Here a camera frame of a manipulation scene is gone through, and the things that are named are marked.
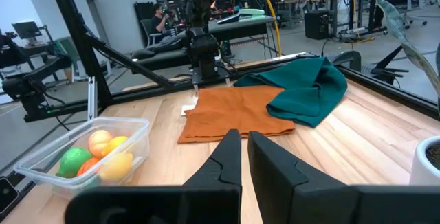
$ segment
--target computer monitor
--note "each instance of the computer monitor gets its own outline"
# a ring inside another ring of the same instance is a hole
[[[12,24],[15,32],[19,35],[21,39],[35,38],[36,36],[41,36],[41,31],[35,22],[20,22]]]

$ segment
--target clear plastic bin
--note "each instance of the clear plastic bin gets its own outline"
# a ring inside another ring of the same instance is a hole
[[[60,177],[58,171],[63,154],[73,147],[88,150],[89,138],[98,130],[106,130],[113,137],[126,136],[128,140],[114,148],[81,175],[72,178]],[[52,184],[54,194],[70,199],[88,188],[120,185],[129,178],[149,155],[148,133],[148,120],[98,117],[81,124],[57,140],[26,155],[14,165],[14,169],[29,177],[36,184]]]

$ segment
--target green cloth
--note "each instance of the green cloth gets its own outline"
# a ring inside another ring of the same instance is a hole
[[[316,127],[336,107],[347,80],[326,58],[296,59],[271,71],[248,74],[235,87],[269,85],[285,90],[267,106],[270,115]]]

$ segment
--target green fruit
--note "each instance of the green fruit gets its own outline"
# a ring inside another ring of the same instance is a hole
[[[91,153],[84,148],[70,148],[61,157],[60,170],[56,175],[68,179],[73,178],[81,166],[91,158]]]

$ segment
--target wooden tabletop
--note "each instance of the wooden tabletop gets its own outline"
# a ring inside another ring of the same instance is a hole
[[[139,117],[150,125],[151,154],[136,170],[133,186],[181,185],[205,162],[218,142],[177,144],[194,104],[193,90],[108,107],[102,116]],[[440,133],[440,122],[349,81],[344,99],[316,128],[296,125],[276,143],[347,184],[407,184],[418,142]],[[242,223],[261,223],[249,173],[248,141],[242,140]],[[50,186],[36,186],[3,223],[63,223],[68,200]]]

